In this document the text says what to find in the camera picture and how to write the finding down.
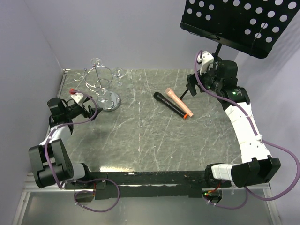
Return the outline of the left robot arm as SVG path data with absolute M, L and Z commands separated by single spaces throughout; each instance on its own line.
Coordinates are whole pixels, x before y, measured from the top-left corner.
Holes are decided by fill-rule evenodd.
M 75 180 L 81 188 L 92 184 L 92 176 L 88 174 L 86 164 L 72 164 L 64 142 L 72 135 L 74 123 L 72 119 L 81 115 L 94 120 L 103 110 L 100 107 L 80 105 L 74 102 L 68 106 L 59 97 L 50 99 L 47 105 L 51 111 L 49 117 L 50 131 L 39 145 L 29 149 L 29 158 L 35 182 L 39 188 L 45 188 L 56 183 Z

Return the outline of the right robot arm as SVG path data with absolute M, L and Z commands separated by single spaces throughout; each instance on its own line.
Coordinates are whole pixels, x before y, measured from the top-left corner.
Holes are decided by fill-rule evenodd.
M 194 96 L 196 87 L 217 98 L 235 131 L 241 164 L 218 163 L 207 166 L 205 183 L 216 186 L 221 180 L 237 187 L 267 183 L 281 163 L 273 157 L 263 142 L 252 114 L 250 98 L 245 88 L 237 85 L 238 66 L 234 61 L 197 59 L 195 72 L 187 76 L 187 88 Z

